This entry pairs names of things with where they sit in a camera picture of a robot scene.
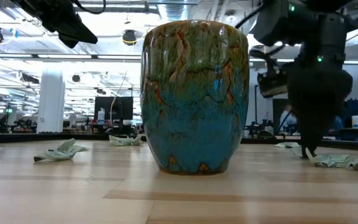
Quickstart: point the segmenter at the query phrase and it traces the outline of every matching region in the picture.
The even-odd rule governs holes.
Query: ceiling pipe
[[[89,6],[85,4],[85,1],[82,1],[81,4],[83,5],[83,7],[95,12],[102,11],[103,9],[103,6],[101,4],[95,5],[95,2],[92,2]],[[123,5],[110,4],[106,6],[104,12],[156,14],[160,17],[160,19],[162,18],[160,12],[158,11],[158,7],[150,8],[147,2],[144,2],[144,5],[141,5],[138,2],[127,2],[127,5],[127,7],[124,7]],[[75,8],[78,12],[83,12],[83,10],[78,8],[77,6],[75,6]]]
[[[219,14],[219,22],[223,21],[224,14],[226,13],[227,4],[229,3],[229,0],[223,0],[221,13]]]
[[[206,19],[209,19],[211,21],[215,20],[216,11],[218,10],[218,4],[219,4],[219,0],[214,0],[214,2],[212,3],[211,15],[209,18]]]
[[[178,5],[198,5],[202,0],[147,0],[147,2],[149,4],[178,4]],[[144,1],[109,1],[106,0],[107,4],[128,4],[128,2],[130,4],[142,4]],[[82,1],[82,4],[102,4],[103,1],[99,0],[99,1],[90,1],[90,0],[85,0]]]

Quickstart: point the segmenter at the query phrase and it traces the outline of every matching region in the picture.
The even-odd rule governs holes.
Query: blue green glazed vase
[[[246,123],[247,37],[220,22],[178,21],[144,40],[140,103],[162,171],[224,172]]]

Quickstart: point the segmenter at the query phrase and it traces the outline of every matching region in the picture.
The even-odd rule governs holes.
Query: person
[[[280,129],[280,131],[284,131],[284,129],[286,127],[288,127],[289,125],[296,125],[296,116],[294,115],[294,113],[291,112],[292,110],[292,106],[291,105],[286,105],[285,108],[284,108],[284,111],[283,113],[281,114],[281,117],[280,117],[280,124],[282,124],[282,127]]]

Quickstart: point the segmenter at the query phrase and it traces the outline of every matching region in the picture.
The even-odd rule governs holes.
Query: ceiling
[[[84,7],[100,10],[102,1],[81,1]],[[103,89],[106,96],[134,96],[134,112],[140,114],[139,85],[140,63],[129,63],[123,55],[138,57],[142,51],[142,37],[156,26],[183,19],[208,19],[230,25],[237,24],[245,14],[257,6],[258,1],[243,0],[152,0],[147,1],[149,10],[145,13],[143,1],[107,0],[106,12],[94,15],[79,11],[83,23],[97,37],[97,44],[80,42],[70,49],[60,42],[56,33],[44,29],[37,19],[8,0],[0,1],[0,28],[4,36],[0,44],[0,107],[7,103],[17,106],[21,113],[32,115],[37,112],[40,85],[24,83],[22,74],[42,81],[42,68],[45,63],[57,63],[52,58],[28,60],[8,60],[4,54],[37,55],[118,55],[118,60],[64,60],[66,78],[65,114],[93,114],[96,88]],[[358,15],[358,0],[349,5],[349,14]],[[242,30],[248,33],[254,20],[244,24]],[[135,30],[137,43],[128,46],[122,41],[125,30]],[[248,35],[250,47],[259,43]],[[358,30],[347,36],[347,57],[358,60]],[[294,58],[298,47],[283,50],[277,56]],[[80,75],[81,81],[75,83],[73,75]]]

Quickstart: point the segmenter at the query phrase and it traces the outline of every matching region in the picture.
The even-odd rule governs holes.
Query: wooden table
[[[243,144],[227,172],[199,177],[159,172],[147,144],[78,141],[90,151],[33,162],[61,143],[0,144],[0,223],[358,223],[358,172],[285,149]]]

